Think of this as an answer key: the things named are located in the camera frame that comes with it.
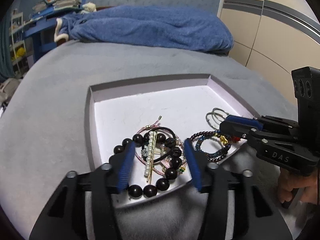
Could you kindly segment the person's right hand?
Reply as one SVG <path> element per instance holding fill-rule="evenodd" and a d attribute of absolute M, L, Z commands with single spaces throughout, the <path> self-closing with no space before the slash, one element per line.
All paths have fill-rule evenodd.
<path fill-rule="evenodd" d="M 310 176 L 298 176 L 291 174 L 289 171 L 281 168 L 278 178 L 277 195 L 281 203 L 290 202 L 293 198 L 294 189 L 304 188 L 300 198 L 303 203 L 317 204 L 317 171 Z"/>

